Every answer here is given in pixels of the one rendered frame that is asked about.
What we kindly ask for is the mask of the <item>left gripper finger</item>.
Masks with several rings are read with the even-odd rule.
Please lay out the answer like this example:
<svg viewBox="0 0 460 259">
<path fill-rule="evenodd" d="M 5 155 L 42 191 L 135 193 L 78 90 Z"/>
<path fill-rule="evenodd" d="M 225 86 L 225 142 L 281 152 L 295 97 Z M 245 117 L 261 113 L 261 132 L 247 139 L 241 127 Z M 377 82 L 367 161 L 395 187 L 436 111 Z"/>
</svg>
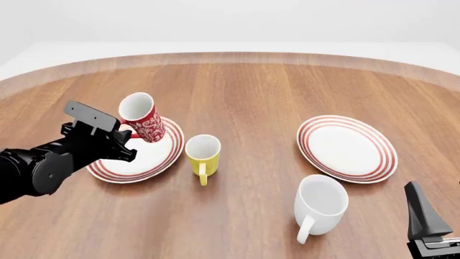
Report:
<svg viewBox="0 0 460 259">
<path fill-rule="evenodd" d="M 128 150 L 126 148 L 114 148 L 108 152 L 106 159 L 131 162 L 136 158 L 137 150 Z"/>
<path fill-rule="evenodd" d="M 125 145 L 132 136 L 131 130 L 113 131 L 113 138 L 121 145 Z"/>
</svg>

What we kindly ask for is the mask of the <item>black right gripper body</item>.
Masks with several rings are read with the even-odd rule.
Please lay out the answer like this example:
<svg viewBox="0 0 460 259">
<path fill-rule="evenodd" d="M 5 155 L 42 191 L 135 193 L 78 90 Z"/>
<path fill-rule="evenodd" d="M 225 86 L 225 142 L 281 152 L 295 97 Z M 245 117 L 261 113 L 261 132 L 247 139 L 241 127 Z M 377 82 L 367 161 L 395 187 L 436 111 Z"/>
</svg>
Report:
<svg viewBox="0 0 460 259">
<path fill-rule="evenodd" d="M 460 237 L 412 237 L 408 235 L 412 259 L 460 259 Z"/>
</svg>

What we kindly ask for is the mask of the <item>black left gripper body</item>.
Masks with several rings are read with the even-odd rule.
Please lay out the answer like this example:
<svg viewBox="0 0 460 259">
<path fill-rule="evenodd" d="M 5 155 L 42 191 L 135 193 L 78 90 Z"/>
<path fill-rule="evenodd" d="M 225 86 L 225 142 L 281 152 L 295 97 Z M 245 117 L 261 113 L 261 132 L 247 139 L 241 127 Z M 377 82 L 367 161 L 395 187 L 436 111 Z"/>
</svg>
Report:
<svg viewBox="0 0 460 259">
<path fill-rule="evenodd" d="M 60 133 L 64 136 L 60 140 L 63 150 L 73 155 L 82 155 L 111 147 L 115 130 L 106 131 L 84 122 L 66 122 Z"/>
</svg>

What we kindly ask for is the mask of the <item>red patterned mug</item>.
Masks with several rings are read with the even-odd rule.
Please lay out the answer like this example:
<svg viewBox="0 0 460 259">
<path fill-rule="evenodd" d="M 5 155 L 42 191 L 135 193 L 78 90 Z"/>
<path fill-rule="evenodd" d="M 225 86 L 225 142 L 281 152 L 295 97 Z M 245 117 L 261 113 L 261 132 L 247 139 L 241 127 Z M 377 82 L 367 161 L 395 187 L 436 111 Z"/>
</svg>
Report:
<svg viewBox="0 0 460 259">
<path fill-rule="evenodd" d="M 159 142 L 166 134 L 154 99 L 145 92 L 130 94 L 119 104 L 119 116 L 145 142 Z"/>
</svg>

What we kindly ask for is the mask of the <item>white plate with red rings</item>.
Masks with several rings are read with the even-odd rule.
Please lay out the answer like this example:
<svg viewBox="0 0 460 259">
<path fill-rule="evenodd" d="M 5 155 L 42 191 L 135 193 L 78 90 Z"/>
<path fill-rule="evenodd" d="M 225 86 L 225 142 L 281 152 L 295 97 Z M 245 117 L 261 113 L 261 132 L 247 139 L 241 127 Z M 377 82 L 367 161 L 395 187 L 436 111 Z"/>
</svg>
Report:
<svg viewBox="0 0 460 259">
<path fill-rule="evenodd" d="M 349 183 L 379 183 L 397 169 L 390 141 L 364 122 L 344 116 L 317 116 L 298 128 L 302 155 L 321 172 Z"/>
<path fill-rule="evenodd" d="M 86 166 L 88 172 L 109 183 L 136 183 L 167 170 L 180 157 L 185 141 L 178 124 L 165 117 L 161 119 L 166 135 L 159 142 L 132 138 L 126 143 L 128 149 L 137 150 L 133 161 L 100 159 Z"/>
</svg>

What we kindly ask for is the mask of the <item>small flat plate on stalk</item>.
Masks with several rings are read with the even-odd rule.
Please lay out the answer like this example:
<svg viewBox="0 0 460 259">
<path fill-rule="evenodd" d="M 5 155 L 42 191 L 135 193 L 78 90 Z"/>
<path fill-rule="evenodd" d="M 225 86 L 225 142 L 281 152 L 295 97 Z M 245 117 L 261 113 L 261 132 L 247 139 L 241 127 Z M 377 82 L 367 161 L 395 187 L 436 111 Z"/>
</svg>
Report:
<svg viewBox="0 0 460 259">
<path fill-rule="evenodd" d="M 94 135 L 96 130 L 107 133 L 117 131 L 120 121 L 110 114 L 101 112 L 93 107 L 79 103 L 77 101 L 68 101 L 64 113 L 75 119 L 75 124 L 82 122 L 91 128 L 91 134 Z"/>
</svg>

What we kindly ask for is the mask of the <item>yellow mug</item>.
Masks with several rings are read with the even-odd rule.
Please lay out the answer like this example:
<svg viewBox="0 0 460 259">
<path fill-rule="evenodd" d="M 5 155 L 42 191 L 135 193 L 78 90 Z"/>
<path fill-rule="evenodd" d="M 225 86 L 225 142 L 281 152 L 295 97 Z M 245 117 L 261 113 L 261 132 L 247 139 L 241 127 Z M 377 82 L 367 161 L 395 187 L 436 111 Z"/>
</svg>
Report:
<svg viewBox="0 0 460 259">
<path fill-rule="evenodd" d="M 208 177 L 217 171 L 220 152 L 221 142 L 213 135 L 196 135 L 185 144 L 185 153 L 191 168 L 202 186 L 206 186 Z"/>
</svg>

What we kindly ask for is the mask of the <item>white mug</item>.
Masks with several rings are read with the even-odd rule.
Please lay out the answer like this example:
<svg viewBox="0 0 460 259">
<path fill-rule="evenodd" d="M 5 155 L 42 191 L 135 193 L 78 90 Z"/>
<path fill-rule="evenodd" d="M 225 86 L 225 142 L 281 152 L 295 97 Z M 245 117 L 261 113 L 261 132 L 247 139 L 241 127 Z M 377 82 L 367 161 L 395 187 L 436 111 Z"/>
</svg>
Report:
<svg viewBox="0 0 460 259">
<path fill-rule="evenodd" d="M 309 235 L 324 235 L 343 217 L 349 205 L 346 189 L 333 178 L 314 174 L 305 177 L 298 187 L 295 221 L 299 226 L 297 241 L 305 243 Z"/>
</svg>

